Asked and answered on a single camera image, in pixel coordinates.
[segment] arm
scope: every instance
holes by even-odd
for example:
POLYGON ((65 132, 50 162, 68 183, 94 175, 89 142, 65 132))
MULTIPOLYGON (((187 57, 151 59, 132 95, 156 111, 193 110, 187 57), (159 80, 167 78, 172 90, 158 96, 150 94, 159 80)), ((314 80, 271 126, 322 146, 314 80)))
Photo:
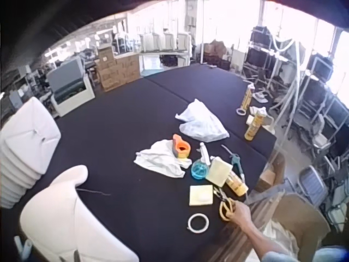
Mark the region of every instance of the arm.
POLYGON ((256 228, 256 226, 252 222, 251 212, 248 206, 239 201, 236 201, 235 205, 235 212, 227 213, 227 216, 246 234, 260 260, 262 260, 264 255, 268 252, 287 255, 286 251, 279 244, 264 236, 256 228))

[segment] black table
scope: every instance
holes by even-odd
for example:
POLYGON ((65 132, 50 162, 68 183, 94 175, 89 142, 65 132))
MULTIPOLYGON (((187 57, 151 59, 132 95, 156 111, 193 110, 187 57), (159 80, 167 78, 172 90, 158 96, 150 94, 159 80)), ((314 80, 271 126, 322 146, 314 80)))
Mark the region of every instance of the black table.
MULTIPOLYGON (((186 102, 191 103, 195 98, 200 100, 218 116, 227 130, 247 142, 244 134, 247 130, 248 114, 246 116, 236 114, 236 109, 240 107, 248 85, 240 77, 220 68, 193 64, 146 78, 186 102)), ((267 104, 260 104, 255 99, 251 101, 251 106, 259 108, 265 106, 268 109, 271 104, 271 100, 267 104)), ((262 155, 269 157, 275 141, 276 137, 273 134, 261 128, 253 141, 247 143, 262 155)))
MULTIPOLYGON (((211 206, 189 207, 189 187, 208 182, 194 180, 190 168, 184 178, 176 179, 133 163, 136 152, 150 148, 156 141, 171 139, 174 133, 180 134, 180 121, 175 114, 188 104, 167 88, 139 79, 60 118, 57 124, 62 138, 47 173, 13 209, 2 209, 2 256, 14 261, 13 237, 18 234, 19 215, 26 202, 64 170, 84 164, 89 174, 80 188, 111 195, 78 191, 80 198, 141 261, 192 261, 195 252, 210 243, 225 225, 219 217, 217 198, 211 206), (196 235, 186 229, 186 224, 198 212, 209 217, 210 226, 205 233, 196 235)), ((227 162, 230 160, 221 144, 238 153, 246 182, 253 188, 269 156, 229 133, 230 138, 207 143, 208 152, 227 162)), ((190 158, 198 159, 195 149, 199 141, 180 135, 191 144, 190 158)), ((224 190, 235 198, 226 186, 224 190)))

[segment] ceiling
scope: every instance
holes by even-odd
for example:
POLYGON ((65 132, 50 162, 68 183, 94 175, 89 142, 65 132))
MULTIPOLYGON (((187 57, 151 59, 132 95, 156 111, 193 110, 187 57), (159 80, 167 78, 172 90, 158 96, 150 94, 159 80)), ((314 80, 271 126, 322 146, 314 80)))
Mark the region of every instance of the ceiling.
MULTIPOLYGON (((2 8, 1 73, 30 64, 69 33, 149 0, 8 0, 2 8)), ((275 0, 349 28, 349 1, 275 0)))

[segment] blue spray bottle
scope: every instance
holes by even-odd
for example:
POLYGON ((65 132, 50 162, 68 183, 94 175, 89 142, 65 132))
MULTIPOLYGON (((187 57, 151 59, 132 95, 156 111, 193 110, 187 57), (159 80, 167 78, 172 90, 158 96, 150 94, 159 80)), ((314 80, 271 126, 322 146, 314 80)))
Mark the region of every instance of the blue spray bottle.
POLYGON ((204 143, 200 143, 201 158, 193 163, 191 166, 191 175, 197 180, 204 179, 208 174, 209 166, 211 162, 204 143))

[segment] scissors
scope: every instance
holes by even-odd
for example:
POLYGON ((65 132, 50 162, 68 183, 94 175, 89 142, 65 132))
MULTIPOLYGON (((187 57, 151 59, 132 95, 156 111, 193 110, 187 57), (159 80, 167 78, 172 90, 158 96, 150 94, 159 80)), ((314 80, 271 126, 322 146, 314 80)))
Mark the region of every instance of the scissors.
POLYGON ((240 163, 240 156, 238 154, 234 154, 233 152, 231 152, 225 145, 221 145, 221 147, 223 147, 230 154, 231 164, 236 165, 238 167, 241 180, 242 182, 244 182, 244 184, 246 184, 245 173, 242 170, 241 163, 240 163))
POLYGON ((213 193, 221 200, 219 206, 219 215, 224 221, 230 221, 229 218, 226 217, 228 212, 234 213, 236 210, 235 201, 231 198, 228 198, 227 195, 221 188, 214 187, 213 193))

